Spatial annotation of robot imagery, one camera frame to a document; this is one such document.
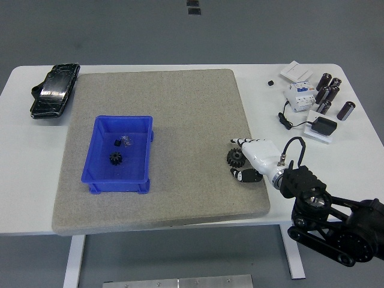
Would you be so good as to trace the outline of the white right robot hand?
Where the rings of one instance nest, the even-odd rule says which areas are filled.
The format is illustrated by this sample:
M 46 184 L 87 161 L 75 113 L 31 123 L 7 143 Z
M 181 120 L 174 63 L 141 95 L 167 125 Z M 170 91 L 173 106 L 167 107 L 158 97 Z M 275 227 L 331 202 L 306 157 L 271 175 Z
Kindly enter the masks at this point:
M 279 189 L 284 170 L 287 168 L 286 156 L 271 140 L 235 138 L 231 142 L 239 145 L 242 154 L 256 171 L 255 175 L 265 175 L 268 181 Z

